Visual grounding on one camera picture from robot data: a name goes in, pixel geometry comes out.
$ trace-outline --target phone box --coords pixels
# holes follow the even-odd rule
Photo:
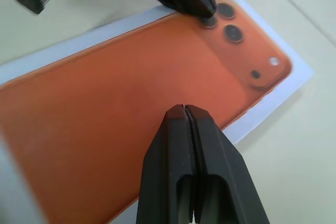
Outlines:
[[[299,89],[313,74],[313,70],[303,61],[299,55],[283,40],[281,37],[260,17],[244,0],[233,0],[240,5],[249,15],[259,24],[259,26],[272,38],[279,47],[290,57],[292,62],[291,74],[280,84],[278,84],[270,93],[263,97],[257,104],[250,108],[238,120],[230,124],[223,130],[224,134],[233,144],[238,143],[244,136],[257,127],[272,111],[282,104],[290,95]],[[16,59],[12,62],[0,66],[0,84],[22,76],[26,73],[44,67],[62,58],[73,55],[84,49],[92,47],[98,43],[154,22],[168,14],[172,10],[159,6],[125,19],[113,22],[109,25],[97,28],[87,32],[77,38],[64,41],[60,44],[43,49],[31,55]],[[5,170],[7,180],[0,183],[0,187],[6,191],[12,188],[11,193],[1,194],[1,202],[9,204],[13,200],[20,201],[19,212],[30,220],[32,223],[43,223],[43,214],[38,210],[35,200],[27,189],[24,180],[15,172],[15,165],[8,154],[5,145],[0,145],[0,170]],[[125,212],[118,216],[112,223],[135,223],[137,202],[132,204]]]

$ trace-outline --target orange phone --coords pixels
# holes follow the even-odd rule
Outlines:
[[[224,128],[291,71],[233,1],[172,14],[0,87],[5,140],[50,223],[106,223],[132,204],[144,155],[176,104]]]

